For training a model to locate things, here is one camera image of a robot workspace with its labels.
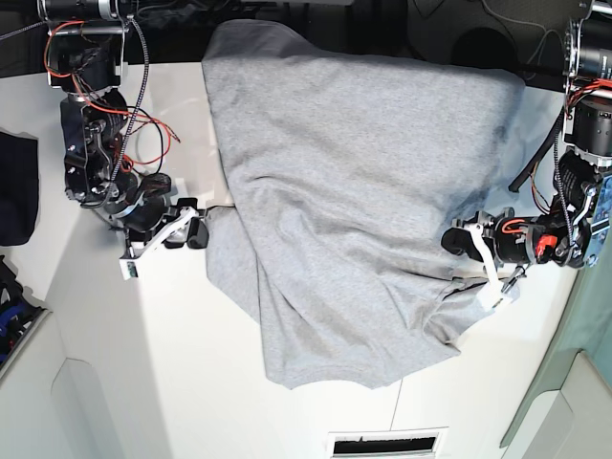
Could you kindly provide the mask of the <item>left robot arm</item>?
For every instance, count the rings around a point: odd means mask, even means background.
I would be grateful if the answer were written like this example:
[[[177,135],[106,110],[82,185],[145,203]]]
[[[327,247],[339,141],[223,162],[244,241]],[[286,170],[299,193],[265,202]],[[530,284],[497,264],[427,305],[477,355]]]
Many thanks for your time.
[[[540,213],[519,217],[479,211],[457,219],[441,240],[453,255],[495,266],[555,263],[580,269],[599,260],[611,231],[611,4],[593,1],[565,35],[564,102],[544,142],[509,185],[533,184],[547,153],[554,156],[551,200],[537,190]]]

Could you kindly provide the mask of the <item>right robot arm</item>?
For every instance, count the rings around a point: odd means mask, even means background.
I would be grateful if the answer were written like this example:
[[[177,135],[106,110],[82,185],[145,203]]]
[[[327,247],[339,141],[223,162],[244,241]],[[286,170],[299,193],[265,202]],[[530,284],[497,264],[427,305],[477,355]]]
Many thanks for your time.
[[[128,250],[153,242],[167,249],[204,249],[209,239],[204,212],[194,198],[171,201],[163,157],[146,172],[136,170],[127,154],[130,138],[145,126],[156,128],[162,155],[178,140],[142,108],[143,93],[134,104],[120,93],[126,38],[130,33],[144,38],[132,3],[40,1],[37,10],[49,28],[43,54],[49,83],[66,94],[60,123],[67,197],[121,233]]]

